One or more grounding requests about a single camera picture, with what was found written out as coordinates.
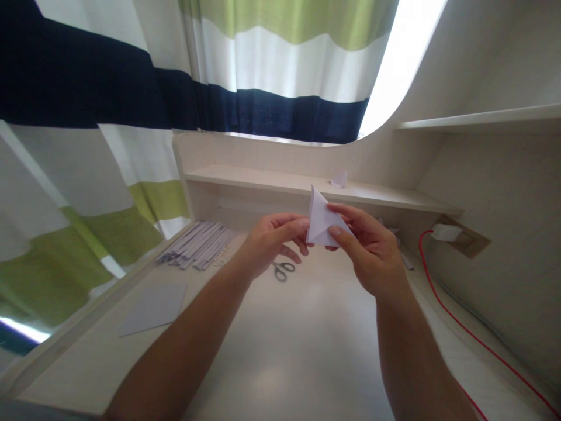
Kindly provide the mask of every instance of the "left hand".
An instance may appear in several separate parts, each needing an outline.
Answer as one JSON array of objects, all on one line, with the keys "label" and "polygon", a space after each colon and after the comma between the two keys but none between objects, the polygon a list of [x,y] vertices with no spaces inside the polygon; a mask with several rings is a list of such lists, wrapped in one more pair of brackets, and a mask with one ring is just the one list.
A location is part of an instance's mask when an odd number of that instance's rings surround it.
[{"label": "left hand", "polygon": [[296,264],[302,263],[300,256],[284,243],[293,241],[303,256],[308,255],[306,230],[310,221],[299,213],[284,212],[264,216],[249,233],[234,257],[228,262],[231,270],[255,279],[273,262],[276,256],[286,256]]}]

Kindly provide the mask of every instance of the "red wire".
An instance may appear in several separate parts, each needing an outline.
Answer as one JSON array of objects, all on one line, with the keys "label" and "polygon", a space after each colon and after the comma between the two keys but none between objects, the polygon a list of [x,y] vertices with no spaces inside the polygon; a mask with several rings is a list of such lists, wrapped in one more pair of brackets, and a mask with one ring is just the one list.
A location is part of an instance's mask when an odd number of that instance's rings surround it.
[{"label": "red wire", "polygon": [[[499,361],[501,361],[504,365],[506,365],[510,371],[512,371],[520,380],[522,380],[524,382],[524,384],[526,386],[528,386],[530,389],[532,389],[532,391],[542,400],[543,403],[545,403],[545,405],[555,414],[555,416],[557,417],[557,419],[561,420],[561,415],[559,415],[559,412],[557,412],[555,410],[555,408],[551,405],[551,403],[548,402],[548,400],[540,393],[536,390],[536,388],[534,386],[532,386],[528,380],[526,380],[524,377],[522,377],[522,375],[516,371],[512,365],[510,365],[509,363],[507,363],[505,360],[503,360],[495,351],[493,351],[491,348],[489,348],[487,345],[485,345],[477,336],[475,336],[472,332],[469,331],[469,329],[467,327],[465,327],[452,313],[450,313],[450,310],[448,310],[446,308],[446,306],[442,303],[442,301],[440,301],[440,297],[437,294],[437,290],[434,289],[434,285],[432,284],[432,280],[431,280],[431,276],[428,274],[428,267],[427,267],[427,261],[425,260],[425,254],[423,253],[423,237],[428,234],[433,232],[432,230],[429,231],[425,231],[423,234],[421,234],[421,237],[419,238],[419,252],[421,253],[421,259],[423,260],[423,266],[425,268],[425,274],[427,275],[427,279],[428,279],[428,283],[431,286],[432,292],[434,293],[434,296],[437,298],[438,303],[442,306],[443,309],[446,310],[446,313],[448,313],[450,315],[451,318],[453,318],[457,324],[459,324],[463,330],[465,330],[466,332],[468,332],[470,334],[470,336],[472,338],[474,338],[477,342],[479,342],[487,351],[489,351],[490,353],[492,353],[495,357],[497,357],[499,359]],[[467,398],[470,400],[470,402],[472,403],[472,405],[477,409],[477,411],[481,414],[481,416],[483,417],[484,420],[488,421],[487,418],[485,418],[485,415],[483,414],[483,412],[481,411],[481,409],[479,409],[479,407],[477,406],[477,404],[473,401],[473,399],[468,395],[468,393],[464,390],[464,388],[462,388],[463,392],[466,394]]]}]

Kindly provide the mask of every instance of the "shelf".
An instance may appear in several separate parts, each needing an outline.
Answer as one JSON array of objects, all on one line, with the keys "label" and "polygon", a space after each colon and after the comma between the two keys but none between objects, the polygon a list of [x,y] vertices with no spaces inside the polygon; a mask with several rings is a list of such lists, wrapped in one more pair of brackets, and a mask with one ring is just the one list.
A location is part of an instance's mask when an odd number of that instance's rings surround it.
[{"label": "shelf", "polygon": [[559,134],[561,104],[418,120],[397,128],[440,133]]},{"label": "shelf", "polygon": [[339,189],[321,177],[285,174],[282,172],[253,170],[251,168],[211,165],[185,174],[191,181],[213,184],[249,187],[262,190],[309,195],[313,184],[327,199],[348,202],[371,203],[394,208],[415,209],[460,215],[463,209],[448,205],[416,190],[394,189],[390,187],[348,182]]}]

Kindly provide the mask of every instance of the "fingernail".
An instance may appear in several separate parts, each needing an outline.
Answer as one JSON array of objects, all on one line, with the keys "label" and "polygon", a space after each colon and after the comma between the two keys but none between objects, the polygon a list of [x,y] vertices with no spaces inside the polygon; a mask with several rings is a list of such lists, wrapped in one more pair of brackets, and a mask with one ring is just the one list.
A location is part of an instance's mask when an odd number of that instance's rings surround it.
[{"label": "fingernail", "polygon": [[341,228],[336,225],[330,226],[327,230],[332,237],[337,237],[339,234],[341,234]]},{"label": "fingernail", "polygon": [[298,224],[302,228],[308,228],[310,226],[310,220],[308,218],[302,218],[298,220]]}]

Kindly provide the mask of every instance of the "scissors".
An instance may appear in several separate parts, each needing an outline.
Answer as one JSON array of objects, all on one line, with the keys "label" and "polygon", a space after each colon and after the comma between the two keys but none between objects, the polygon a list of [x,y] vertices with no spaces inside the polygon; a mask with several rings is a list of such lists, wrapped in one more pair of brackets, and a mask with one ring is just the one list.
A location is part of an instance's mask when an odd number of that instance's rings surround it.
[{"label": "scissors", "polygon": [[296,266],[292,263],[273,262],[273,266],[275,267],[275,278],[280,282],[286,282],[286,274],[283,269],[287,272],[294,272],[296,270]]}]

